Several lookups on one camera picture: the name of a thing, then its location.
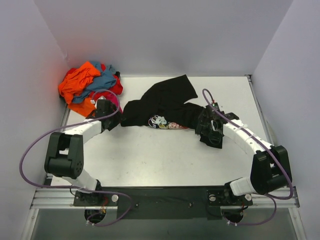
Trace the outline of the black t shirt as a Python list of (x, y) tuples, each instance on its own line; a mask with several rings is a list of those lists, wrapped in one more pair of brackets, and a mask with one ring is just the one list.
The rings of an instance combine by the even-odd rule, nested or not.
[(189, 102), (198, 95), (186, 75), (155, 83), (140, 99), (129, 101), (122, 114), (122, 127), (154, 126), (155, 120), (165, 120), (196, 130), (203, 106)]

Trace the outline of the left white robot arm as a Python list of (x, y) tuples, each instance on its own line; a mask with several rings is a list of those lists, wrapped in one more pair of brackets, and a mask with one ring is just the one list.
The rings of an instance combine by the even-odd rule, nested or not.
[(103, 200), (102, 187), (100, 181), (84, 169), (84, 145), (104, 131), (113, 130), (123, 120), (120, 105), (99, 99), (96, 109), (82, 122), (50, 135), (45, 172), (69, 182), (72, 187), (85, 193), (85, 200), (91, 206), (98, 206)]

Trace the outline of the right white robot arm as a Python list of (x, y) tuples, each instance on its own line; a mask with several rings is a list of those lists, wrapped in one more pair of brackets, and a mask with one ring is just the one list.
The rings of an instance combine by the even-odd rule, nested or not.
[(237, 115), (221, 111), (218, 104), (207, 105), (202, 110), (195, 133), (201, 142), (217, 149), (223, 147), (223, 138), (228, 137), (252, 160), (248, 177), (226, 183), (223, 199), (227, 204), (236, 204), (243, 195), (267, 195), (282, 187), (293, 187), (286, 148), (258, 137)]

